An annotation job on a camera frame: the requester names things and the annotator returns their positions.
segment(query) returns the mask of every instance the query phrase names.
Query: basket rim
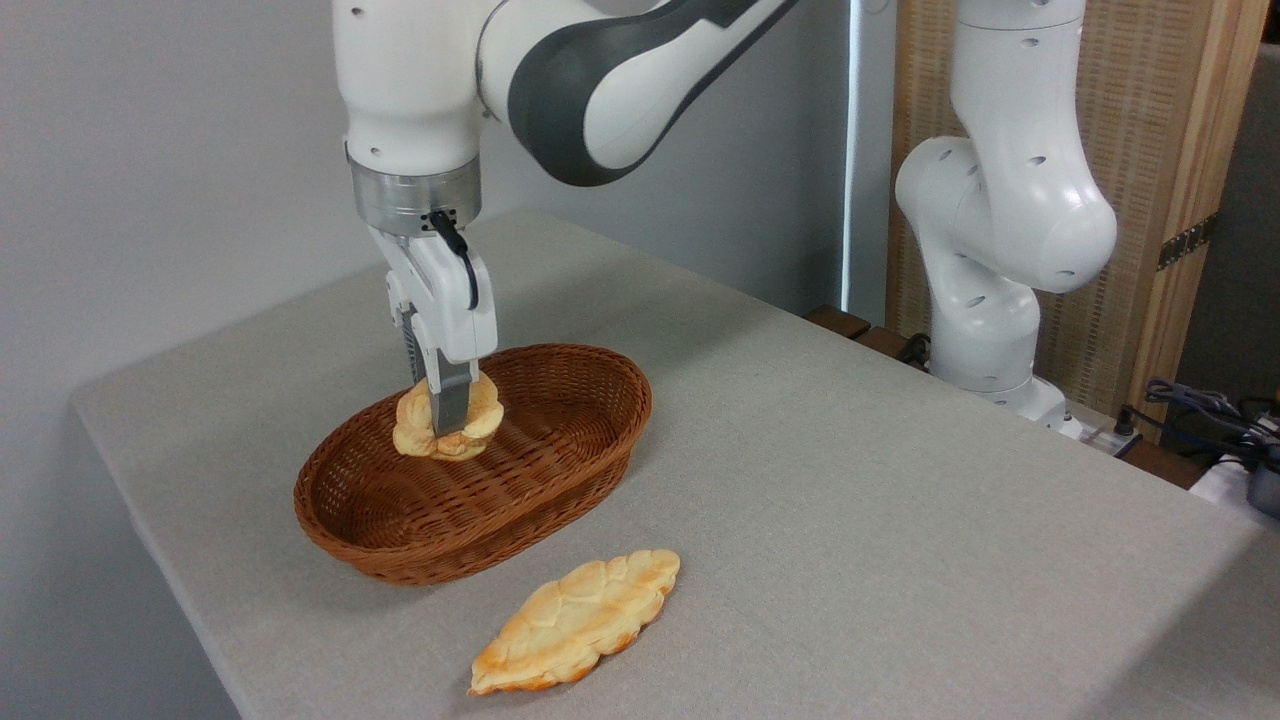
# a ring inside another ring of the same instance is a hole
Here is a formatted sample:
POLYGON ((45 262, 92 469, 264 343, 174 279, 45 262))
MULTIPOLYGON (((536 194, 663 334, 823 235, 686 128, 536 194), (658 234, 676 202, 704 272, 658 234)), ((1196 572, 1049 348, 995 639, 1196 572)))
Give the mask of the basket rim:
POLYGON ((406 552, 421 552, 424 548, 430 548, 430 552, 422 555, 420 559, 431 560, 435 557, 457 552, 460 550, 465 550, 468 546, 476 544, 477 541, 481 541, 502 530, 504 527, 511 524, 513 519, 524 518, 531 512, 536 512, 539 509, 556 502, 562 495, 589 483, 594 477, 596 477, 598 474, 604 471, 608 466, 618 461, 630 462, 630 456, 635 447, 635 443, 639 441, 639 437, 644 433, 644 429, 649 421, 649 416, 653 411, 653 389, 649 384, 649 378, 645 377, 645 374, 640 370, 640 368, 635 364, 635 361, 632 361, 626 355, 622 355, 621 352, 605 347, 581 345, 581 343, 548 342, 548 343, 527 345, 520 347, 509 347, 490 355, 485 360, 506 359, 504 356, 509 357, 511 355, 547 351, 547 350, 554 350, 556 352, 570 354, 570 355, 591 355, 594 357, 604 357, 614 366, 625 370, 626 375, 631 377, 631 379, 636 383, 636 387, 640 391, 641 396, 640 411, 636 413, 630 419, 623 430, 618 433, 618 437, 613 441, 613 443, 611 443, 611 446, 605 451, 591 457, 589 461, 573 466, 573 474, 572 474, 573 482, 545 483, 536 492, 529 493, 527 496, 522 497, 517 503, 515 503, 513 510, 511 512, 507 512, 504 515, 490 515, 483 518, 475 524, 472 524, 470 528, 467 528, 466 532, 454 536, 449 542, 434 542, 434 541, 419 539, 393 547, 364 547, 337 537, 326 527, 324 527, 324 524, 320 523, 319 518, 314 511, 308 491, 311 488, 312 480, 315 479, 316 470, 324 464, 324 461, 329 459, 329 456, 337 447, 334 438, 339 433, 339 430, 342 430, 352 420, 355 420, 356 418, 358 418, 365 413, 369 413, 374 407, 378 407, 393 400, 398 400, 401 396, 403 396, 412 388, 411 386, 410 388, 397 391, 364 407, 362 410, 360 410, 358 413, 344 420, 342 424, 339 424, 337 428, 334 428, 311 452, 311 455, 307 457, 307 461, 302 465, 302 469, 298 471, 298 479, 294 483, 293 488, 294 512, 300 516, 300 520, 303 520, 300 523, 302 525, 302 529, 307 533, 307 536, 312 539, 312 542, 320 544, 326 552, 329 552, 330 555, 339 552, 340 553, 339 559, 348 562, 352 561, 353 559, 393 557, 406 552))

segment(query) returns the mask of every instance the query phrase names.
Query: table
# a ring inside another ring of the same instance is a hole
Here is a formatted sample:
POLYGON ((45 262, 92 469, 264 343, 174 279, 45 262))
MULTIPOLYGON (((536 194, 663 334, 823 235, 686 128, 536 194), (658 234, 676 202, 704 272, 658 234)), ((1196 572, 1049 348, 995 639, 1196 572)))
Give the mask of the table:
POLYGON ((503 346, 614 348, 654 413, 599 507, 399 588, 298 528, 298 468, 407 384, 381 270, 78 391, 247 719, 1276 717, 1280 541, 800 318, 545 215, 472 228, 503 346), (468 698, 540 583, 669 547, 658 623, 582 682, 468 698))

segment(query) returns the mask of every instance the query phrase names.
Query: oval basket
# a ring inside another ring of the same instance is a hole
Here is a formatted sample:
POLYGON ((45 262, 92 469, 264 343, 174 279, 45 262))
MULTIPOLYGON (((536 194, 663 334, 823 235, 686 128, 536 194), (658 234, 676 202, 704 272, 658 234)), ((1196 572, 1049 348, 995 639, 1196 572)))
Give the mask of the oval basket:
POLYGON ((595 507, 626 471, 649 419, 649 382, 627 357, 535 345, 480 361, 506 416, 472 460, 406 457, 396 404, 360 411, 298 473, 293 507, 329 555, 393 584, 479 573, 595 507))

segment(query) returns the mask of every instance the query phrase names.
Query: wooden hinge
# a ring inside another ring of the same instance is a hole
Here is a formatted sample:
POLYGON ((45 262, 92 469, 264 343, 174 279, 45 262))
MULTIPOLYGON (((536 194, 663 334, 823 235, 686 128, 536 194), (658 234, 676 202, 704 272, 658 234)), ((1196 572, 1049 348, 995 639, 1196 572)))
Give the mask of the wooden hinge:
POLYGON ((1178 233, 1178 237, 1165 241, 1165 243, 1160 246, 1160 265, 1156 269, 1164 270, 1187 255, 1194 252, 1201 245, 1207 243, 1210 238, 1213 237, 1216 227, 1217 213, 1213 213, 1212 215, 1196 223, 1196 225, 1190 229, 1178 233))

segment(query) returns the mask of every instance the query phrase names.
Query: bread roll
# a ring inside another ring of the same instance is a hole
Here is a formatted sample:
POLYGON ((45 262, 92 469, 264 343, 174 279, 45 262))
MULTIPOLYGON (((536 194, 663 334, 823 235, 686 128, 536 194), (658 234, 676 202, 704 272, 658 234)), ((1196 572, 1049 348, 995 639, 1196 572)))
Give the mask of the bread roll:
POLYGON ((396 405, 392 442, 401 455, 460 462, 480 455, 488 447, 502 424, 502 416, 498 386, 493 384, 489 375, 480 373, 480 379, 471 383, 466 427, 438 438, 431 427, 431 393, 426 380, 422 380, 396 405))
POLYGON ((471 665, 471 691, 538 691, 582 679, 630 646, 676 584, 680 556, 639 550, 538 588, 471 665))

